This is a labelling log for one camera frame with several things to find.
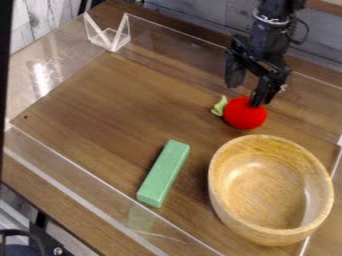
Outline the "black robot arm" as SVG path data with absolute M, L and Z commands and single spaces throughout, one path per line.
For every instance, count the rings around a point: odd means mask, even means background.
M 259 82 L 253 89 L 248 106 L 256 108 L 268 104 L 283 90 L 291 68 L 284 61 L 289 44 L 300 45 L 305 38 L 293 38 L 299 23 L 305 31 L 308 25 L 296 13 L 304 8 L 305 0 L 259 0 L 253 9 L 253 23 L 246 36 L 234 34 L 225 49 L 224 80 L 228 88 L 241 85 L 249 71 Z

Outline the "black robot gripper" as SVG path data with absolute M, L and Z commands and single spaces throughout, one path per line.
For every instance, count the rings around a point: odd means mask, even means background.
M 289 74 L 283 55 L 288 50 L 289 21 L 261 21 L 256 19 L 248 36 L 234 34 L 225 49 L 225 85 L 236 88 L 251 72 L 259 83 L 249 96 L 248 105 L 257 108 L 268 104 L 281 91 Z

